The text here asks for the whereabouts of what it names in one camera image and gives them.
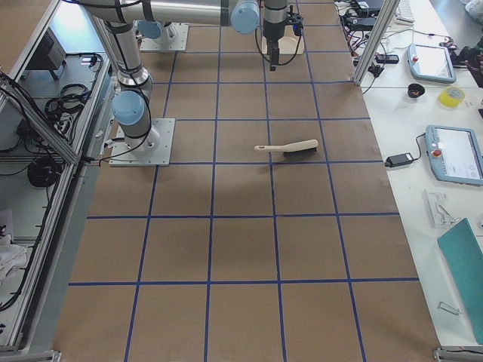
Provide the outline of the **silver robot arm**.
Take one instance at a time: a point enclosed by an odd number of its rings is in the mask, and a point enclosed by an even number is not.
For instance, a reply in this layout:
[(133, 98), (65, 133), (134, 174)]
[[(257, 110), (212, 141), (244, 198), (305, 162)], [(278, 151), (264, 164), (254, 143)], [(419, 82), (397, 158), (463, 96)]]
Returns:
[(134, 22), (198, 23), (231, 26), (246, 35), (263, 27), (267, 56), (264, 60), (271, 71), (289, 61), (279, 61), (278, 42), (285, 28), (293, 28), (301, 37), (303, 18), (287, 1), (75, 1), (92, 17), (99, 19), (108, 33), (107, 43), (118, 64), (118, 79), (125, 86), (144, 83), (149, 73), (143, 67), (137, 45)]
[(177, 31), (172, 26), (172, 23), (138, 20), (137, 30), (144, 38), (151, 39), (163, 46), (174, 43), (177, 38)]

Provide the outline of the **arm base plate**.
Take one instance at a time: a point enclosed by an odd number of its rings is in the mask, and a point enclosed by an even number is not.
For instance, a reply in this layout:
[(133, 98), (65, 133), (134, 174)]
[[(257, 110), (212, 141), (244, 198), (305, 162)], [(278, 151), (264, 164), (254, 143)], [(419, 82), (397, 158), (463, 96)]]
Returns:
[(143, 36), (140, 51), (144, 53), (166, 53), (185, 51), (189, 32), (189, 25), (185, 23), (170, 23), (160, 28), (157, 38)]
[(123, 130), (118, 126), (116, 136), (121, 137), (122, 140), (113, 144), (109, 164), (113, 167), (168, 166), (174, 128), (174, 118), (154, 118), (147, 140), (140, 145), (142, 138), (138, 140), (125, 138)]

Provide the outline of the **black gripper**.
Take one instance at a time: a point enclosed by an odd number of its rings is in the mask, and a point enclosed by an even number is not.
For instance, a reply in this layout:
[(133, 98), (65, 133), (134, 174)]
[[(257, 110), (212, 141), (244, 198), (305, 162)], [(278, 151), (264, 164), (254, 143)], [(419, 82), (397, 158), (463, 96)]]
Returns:
[[(294, 11), (286, 0), (265, 0), (263, 2), (263, 35), (267, 40), (279, 40), (285, 27), (291, 26), (296, 36), (302, 35), (303, 17)], [(279, 62), (278, 43), (268, 43), (269, 70), (275, 71)]]

